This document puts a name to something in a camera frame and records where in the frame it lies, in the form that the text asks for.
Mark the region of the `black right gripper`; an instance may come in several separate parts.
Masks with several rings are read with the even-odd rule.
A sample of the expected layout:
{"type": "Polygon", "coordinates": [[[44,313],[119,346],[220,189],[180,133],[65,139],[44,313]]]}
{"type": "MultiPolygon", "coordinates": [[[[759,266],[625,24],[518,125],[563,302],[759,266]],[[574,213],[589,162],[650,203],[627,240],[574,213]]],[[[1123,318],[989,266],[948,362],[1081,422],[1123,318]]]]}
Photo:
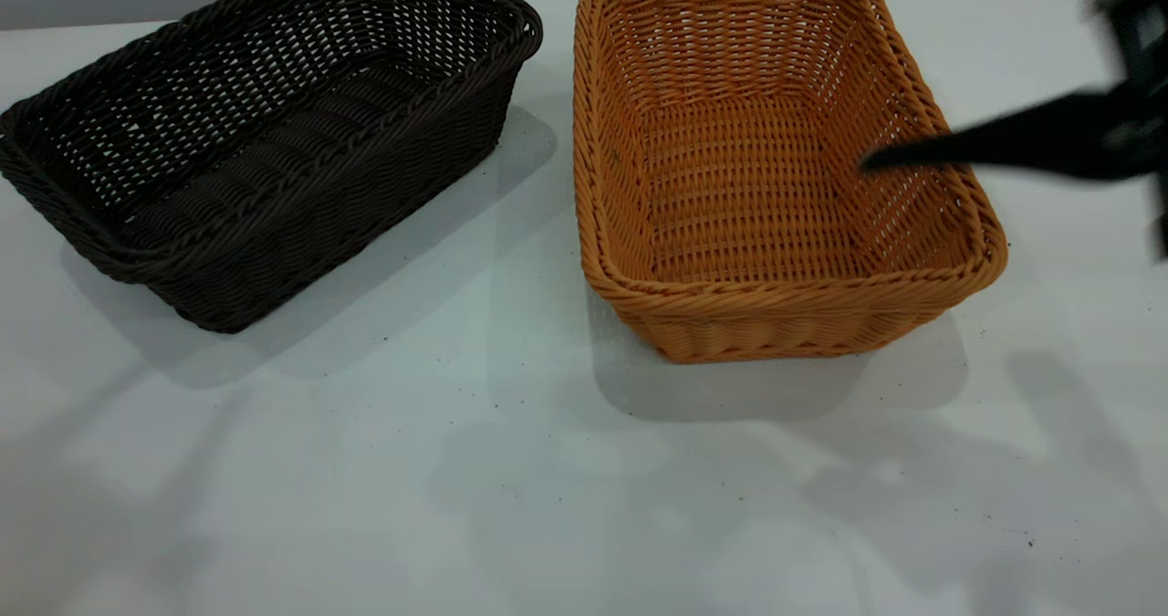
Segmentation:
{"type": "Polygon", "coordinates": [[[1092,0],[1107,21],[1122,77],[1111,92],[1072,92],[996,120],[872,150],[860,169],[926,164],[993,164],[1083,180],[1117,181],[1152,172],[1167,245],[1167,58],[1164,0],[1092,0]]]}

